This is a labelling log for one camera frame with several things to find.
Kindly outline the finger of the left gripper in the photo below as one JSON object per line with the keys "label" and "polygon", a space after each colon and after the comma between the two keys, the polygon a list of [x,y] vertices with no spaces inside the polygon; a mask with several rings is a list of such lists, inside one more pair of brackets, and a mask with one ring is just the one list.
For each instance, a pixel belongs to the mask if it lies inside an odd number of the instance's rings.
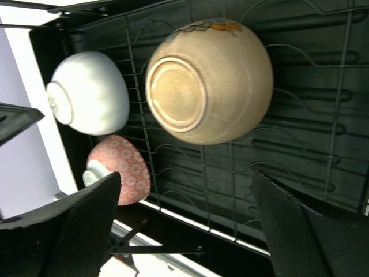
{"label": "finger of the left gripper", "polygon": [[1,103],[1,146],[43,118],[44,114],[36,108]]}

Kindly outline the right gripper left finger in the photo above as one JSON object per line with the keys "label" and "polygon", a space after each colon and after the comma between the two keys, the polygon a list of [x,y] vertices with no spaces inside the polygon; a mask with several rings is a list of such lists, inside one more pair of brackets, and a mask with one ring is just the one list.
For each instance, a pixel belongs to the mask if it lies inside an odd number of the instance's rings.
{"label": "right gripper left finger", "polygon": [[121,190],[119,173],[1,221],[1,276],[98,276]]}

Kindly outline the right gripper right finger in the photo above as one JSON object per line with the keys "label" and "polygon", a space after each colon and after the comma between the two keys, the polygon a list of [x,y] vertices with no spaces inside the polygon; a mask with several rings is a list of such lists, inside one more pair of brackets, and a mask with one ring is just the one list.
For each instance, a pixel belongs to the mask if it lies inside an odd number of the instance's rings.
{"label": "right gripper right finger", "polygon": [[368,217],[255,171],[254,198],[276,276],[368,276]]}

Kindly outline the white bowl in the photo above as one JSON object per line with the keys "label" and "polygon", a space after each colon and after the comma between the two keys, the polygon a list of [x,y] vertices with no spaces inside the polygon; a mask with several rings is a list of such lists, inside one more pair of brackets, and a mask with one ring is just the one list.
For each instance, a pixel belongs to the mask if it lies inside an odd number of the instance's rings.
{"label": "white bowl", "polygon": [[97,51],[64,59],[46,94],[55,119],[80,133],[107,135],[122,129],[129,118],[125,80],[114,62]]}

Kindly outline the red patterned bowl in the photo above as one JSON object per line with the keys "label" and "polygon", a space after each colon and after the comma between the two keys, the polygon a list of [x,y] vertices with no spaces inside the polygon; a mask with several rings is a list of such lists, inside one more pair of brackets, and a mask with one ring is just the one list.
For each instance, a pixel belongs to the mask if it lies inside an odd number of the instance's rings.
{"label": "red patterned bowl", "polygon": [[89,186],[112,172],[121,177],[118,205],[134,204],[149,196],[151,179],[146,162],[130,141],[116,134],[107,136],[91,150],[82,180]]}

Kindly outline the beige round bowl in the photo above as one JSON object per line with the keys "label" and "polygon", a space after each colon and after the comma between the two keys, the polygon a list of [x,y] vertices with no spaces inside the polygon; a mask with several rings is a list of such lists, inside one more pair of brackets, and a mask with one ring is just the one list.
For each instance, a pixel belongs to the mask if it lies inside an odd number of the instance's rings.
{"label": "beige round bowl", "polygon": [[146,101],[172,136],[198,145],[225,143],[253,130],[273,95],[273,69],[260,38],[227,18],[185,25],[151,56]]}

